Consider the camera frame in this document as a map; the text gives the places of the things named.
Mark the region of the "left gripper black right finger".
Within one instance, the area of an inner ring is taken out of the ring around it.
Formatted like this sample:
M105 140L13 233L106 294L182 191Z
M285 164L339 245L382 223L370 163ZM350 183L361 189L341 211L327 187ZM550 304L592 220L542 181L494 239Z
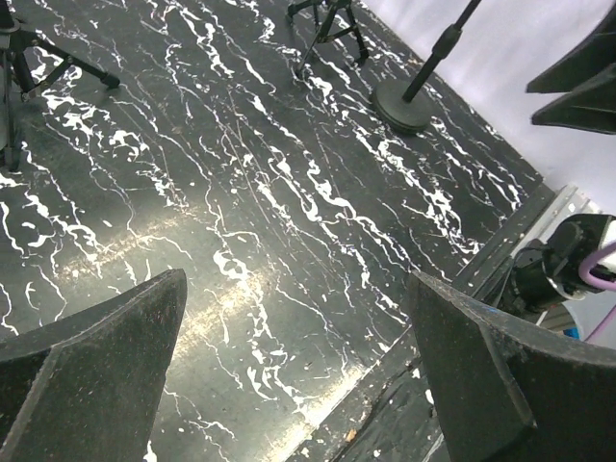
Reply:
M409 315L453 461L612 461L615 352L414 272Z

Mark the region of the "round base stand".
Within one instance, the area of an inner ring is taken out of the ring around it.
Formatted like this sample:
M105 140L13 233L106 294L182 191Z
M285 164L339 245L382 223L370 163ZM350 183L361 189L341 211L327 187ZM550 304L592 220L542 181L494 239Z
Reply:
M423 86L437 65L457 44L464 26L480 3L480 0L470 1L457 20L444 30L433 45L429 58L410 83L388 78L373 88L372 107L379 118L395 132L415 135L429 125L433 114L432 104Z

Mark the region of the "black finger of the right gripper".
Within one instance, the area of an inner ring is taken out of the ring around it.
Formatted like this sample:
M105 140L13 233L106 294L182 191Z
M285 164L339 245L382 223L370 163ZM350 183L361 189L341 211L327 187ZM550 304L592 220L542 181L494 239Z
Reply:
M615 5L576 47L526 86L527 93L573 90L615 63Z
M615 65L553 100L531 116L540 126L615 134Z

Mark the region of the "tripod stand with clip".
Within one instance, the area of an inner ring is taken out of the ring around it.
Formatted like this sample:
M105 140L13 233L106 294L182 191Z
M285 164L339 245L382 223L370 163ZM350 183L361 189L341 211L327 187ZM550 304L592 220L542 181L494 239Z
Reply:
M40 48L61 60L46 77L37 82L25 56L29 48ZM70 68L77 67L96 77L110 90L119 87L114 74L89 64L52 44L25 26L6 1L1 3L1 166L11 172L19 168L23 136L13 112L12 89L17 86L22 101L42 95Z

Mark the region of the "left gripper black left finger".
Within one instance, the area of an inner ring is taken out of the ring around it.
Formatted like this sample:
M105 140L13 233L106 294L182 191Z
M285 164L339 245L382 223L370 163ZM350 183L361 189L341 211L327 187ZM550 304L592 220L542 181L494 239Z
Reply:
M4 461L141 461L187 302L168 269L1 343Z

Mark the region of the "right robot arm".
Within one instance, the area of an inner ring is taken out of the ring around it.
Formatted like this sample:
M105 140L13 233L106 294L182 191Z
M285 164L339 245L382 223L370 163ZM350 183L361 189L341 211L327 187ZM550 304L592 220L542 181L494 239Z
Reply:
M557 99L531 118L535 125L612 135L615 132L615 12L573 50L532 80L530 93ZM528 319L566 300L615 289L615 217L575 214L542 242L510 260L492 292L494 307Z

